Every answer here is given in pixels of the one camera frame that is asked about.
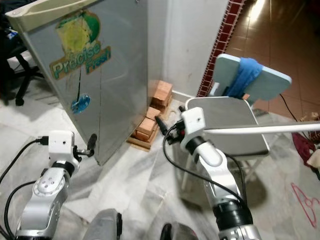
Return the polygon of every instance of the silver refrigerator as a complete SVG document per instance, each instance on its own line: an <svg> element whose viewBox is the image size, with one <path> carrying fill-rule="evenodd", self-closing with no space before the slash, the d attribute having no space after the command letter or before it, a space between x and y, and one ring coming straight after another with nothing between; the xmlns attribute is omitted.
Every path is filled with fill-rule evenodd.
<svg viewBox="0 0 320 240"><path fill-rule="evenodd" d="M143 120L148 102L147 0L38 0L8 12L103 165Z"/></svg>

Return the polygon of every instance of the red tile border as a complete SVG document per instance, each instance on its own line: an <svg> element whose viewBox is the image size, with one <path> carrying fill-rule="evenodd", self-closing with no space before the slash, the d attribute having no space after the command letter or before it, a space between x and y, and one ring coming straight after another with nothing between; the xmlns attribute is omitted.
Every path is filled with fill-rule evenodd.
<svg viewBox="0 0 320 240"><path fill-rule="evenodd" d="M244 2L245 0L229 0L196 95L197 97L206 97L214 84L213 71L217 56L225 52Z"/></svg>

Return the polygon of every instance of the blue cloth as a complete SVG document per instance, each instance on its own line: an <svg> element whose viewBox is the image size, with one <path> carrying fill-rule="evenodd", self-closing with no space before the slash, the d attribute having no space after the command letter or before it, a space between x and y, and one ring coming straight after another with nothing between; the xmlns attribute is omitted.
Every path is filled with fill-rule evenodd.
<svg viewBox="0 0 320 240"><path fill-rule="evenodd" d="M252 58L241 57L238 73L225 96L241 99L246 88L262 71L263 66Z"/></svg>

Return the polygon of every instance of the brown tile floor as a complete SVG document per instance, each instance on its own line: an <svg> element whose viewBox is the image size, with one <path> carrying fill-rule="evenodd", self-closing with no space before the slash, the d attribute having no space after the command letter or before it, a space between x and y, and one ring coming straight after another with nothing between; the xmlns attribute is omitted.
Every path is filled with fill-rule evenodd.
<svg viewBox="0 0 320 240"><path fill-rule="evenodd" d="M304 2L247 0L226 50L289 75L292 85L283 96L298 119L320 112L320 37L314 34L320 18L305 6L294 20ZM280 97L255 107L291 118Z"/></svg>

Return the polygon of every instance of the blue sticker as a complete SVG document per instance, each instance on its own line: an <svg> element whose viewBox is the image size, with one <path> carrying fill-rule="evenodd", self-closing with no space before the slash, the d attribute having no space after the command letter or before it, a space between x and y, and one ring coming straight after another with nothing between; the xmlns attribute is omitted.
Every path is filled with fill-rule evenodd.
<svg viewBox="0 0 320 240"><path fill-rule="evenodd" d="M79 96L78 100L74 100L71 104L71 110L74 114L83 112L90 104L90 97L87 94Z"/></svg>

